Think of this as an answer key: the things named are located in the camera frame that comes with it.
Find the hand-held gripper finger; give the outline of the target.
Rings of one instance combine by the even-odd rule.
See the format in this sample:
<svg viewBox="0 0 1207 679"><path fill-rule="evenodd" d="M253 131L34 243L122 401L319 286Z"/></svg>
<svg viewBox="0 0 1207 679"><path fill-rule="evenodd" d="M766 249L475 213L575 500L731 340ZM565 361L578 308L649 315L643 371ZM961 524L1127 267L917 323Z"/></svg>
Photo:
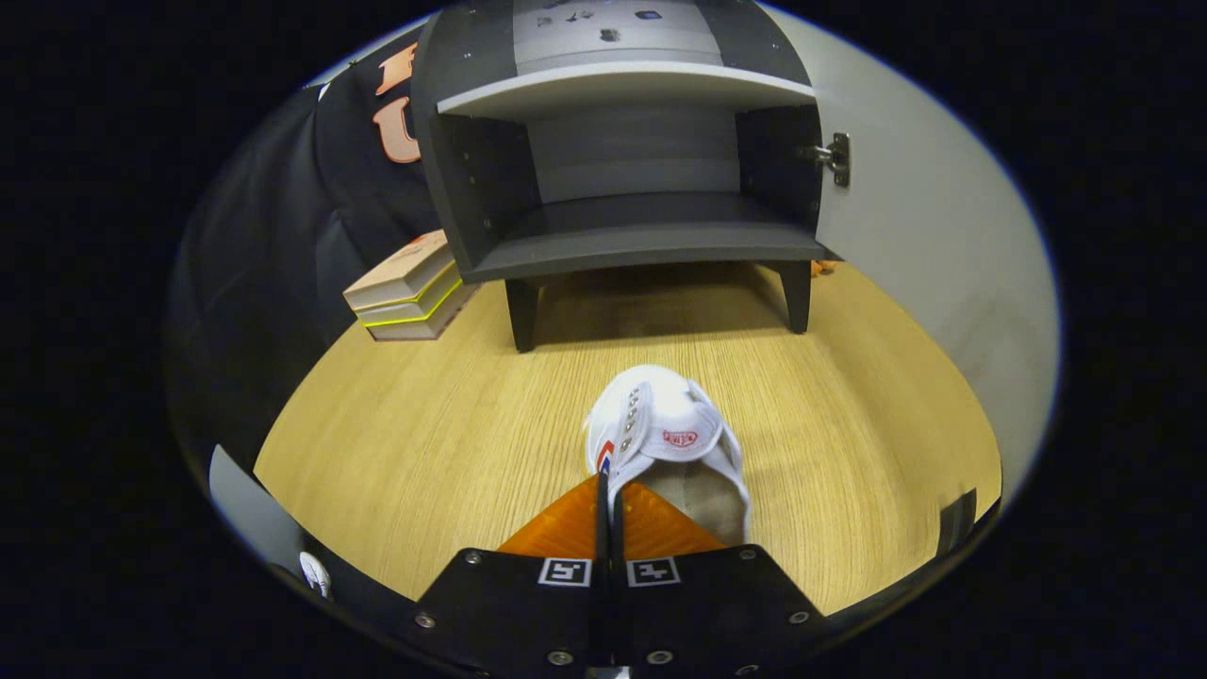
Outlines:
<svg viewBox="0 0 1207 679"><path fill-rule="evenodd" d="M415 646L457 678L587 678L610 658L606 485L588 478L498 549L463 549L415 607Z"/></svg>
<svg viewBox="0 0 1207 679"><path fill-rule="evenodd" d="M826 616L766 550L721 548L639 482L610 545L611 637L634 678L780 678L826 645Z"/></svg>

